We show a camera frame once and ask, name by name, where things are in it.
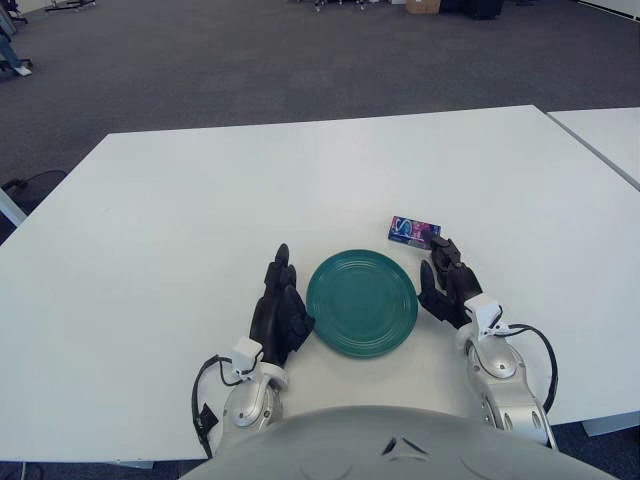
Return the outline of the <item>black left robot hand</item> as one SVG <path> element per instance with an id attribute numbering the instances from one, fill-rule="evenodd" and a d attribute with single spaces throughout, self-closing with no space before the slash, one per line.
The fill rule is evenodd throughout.
<path id="1" fill-rule="evenodd" d="M 249 338 L 261 344 L 263 362 L 283 367 L 289 354 L 303 345 L 315 326 L 315 319 L 297 291 L 297 273 L 289 263 L 286 244 L 280 245 L 269 263 L 264 284 Z"/>

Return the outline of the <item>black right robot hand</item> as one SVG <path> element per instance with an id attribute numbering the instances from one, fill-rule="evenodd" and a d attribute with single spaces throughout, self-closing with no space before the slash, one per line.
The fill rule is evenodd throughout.
<path id="1" fill-rule="evenodd" d="M 440 321 L 460 329 L 471 322 L 464 303 L 483 292 L 473 270 L 451 239 L 429 237 L 431 262 L 420 265 L 420 305 Z"/>

